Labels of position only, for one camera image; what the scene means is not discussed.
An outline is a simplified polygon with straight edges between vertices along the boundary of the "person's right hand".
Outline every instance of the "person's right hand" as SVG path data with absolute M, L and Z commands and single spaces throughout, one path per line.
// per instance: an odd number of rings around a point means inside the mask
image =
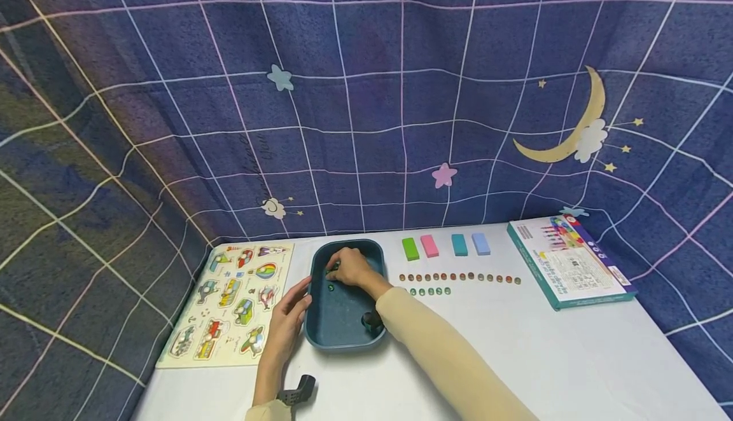
M 336 262 L 341 262 L 341 264 L 334 270 L 333 266 Z M 361 287 L 368 276 L 372 273 L 376 275 L 370 264 L 368 264 L 366 257 L 362 256 L 358 249 L 350 247 L 341 248 L 338 252 L 335 252 L 331 256 L 331 260 L 325 265 L 325 270 L 327 280 L 341 281 L 348 286 Z
M 333 266 L 336 262 L 340 262 L 340 264 L 334 270 Z M 361 287 L 374 300 L 379 300 L 386 291 L 392 288 L 392 285 L 380 273 L 372 270 L 367 259 L 361 255 L 358 249 L 342 248 L 331 256 L 331 260 L 325 265 L 325 270 L 327 280 L 341 281 L 348 286 Z

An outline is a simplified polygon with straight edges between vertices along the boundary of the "blue patterned fabric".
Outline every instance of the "blue patterned fabric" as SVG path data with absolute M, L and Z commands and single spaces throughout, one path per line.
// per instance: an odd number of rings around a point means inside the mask
M 211 244 L 561 210 L 733 415 L 733 0 L 0 0 L 0 55 L 0 419 L 129 419 Z

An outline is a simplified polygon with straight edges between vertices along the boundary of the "puzzle board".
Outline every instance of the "puzzle board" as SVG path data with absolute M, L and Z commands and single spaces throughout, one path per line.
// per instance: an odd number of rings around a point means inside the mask
M 256 365 L 294 244 L 215 247 L 156 368 Z

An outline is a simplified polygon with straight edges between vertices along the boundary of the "pink block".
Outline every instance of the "pink block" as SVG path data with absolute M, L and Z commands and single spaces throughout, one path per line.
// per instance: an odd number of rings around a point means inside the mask
M 435 240 L 433 240 L 432 235 L 423 235 L 420 237 L 420 242 L 422 243 L 422 247 L 425 249 L 425 254 L 427 254 L 428 257 L 438 256 L 438 247 L 435 246 Z

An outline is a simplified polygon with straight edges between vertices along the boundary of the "white table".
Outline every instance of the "white table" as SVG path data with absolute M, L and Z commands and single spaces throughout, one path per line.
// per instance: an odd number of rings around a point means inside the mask
M 470 239 L 476 231 L 486 233 L 491 256 L 476 255 Z M 426 233 L 438 244 L 437 258 L 424 257 L 419 237 Z M 453 256 L 451 233 L 467 236 L 467 258 Z M 415 238 L 419 261 L 406 261 L 405 237 Z M 381 245 L 387 276 L 396 286 L 450 286 L 450 296 L 417 298 L 450 321 L 541 420 L 728 420 L 636 300 L 553 311 L 508 238 L 506 224 L 294 239 L 287 287 L 309 274 L 319 247 L 349 238 Z M 398 278 L 435 272 L 491 272 L 519 276 L 522 284 Z M 255 372 L 255 367 L 156 371 L 136 420 L 243 420 Z M 316 377 L 318 386 L 312 401 L 296 411 L 298 421 L 457 419 L 389 334 L 378 349 L 356 355 L 325 355 L 303 340 L 286 387 L 297 386 L 304 373 Z M 361 402 L 365 396 L 378 402 L 367 407 Z

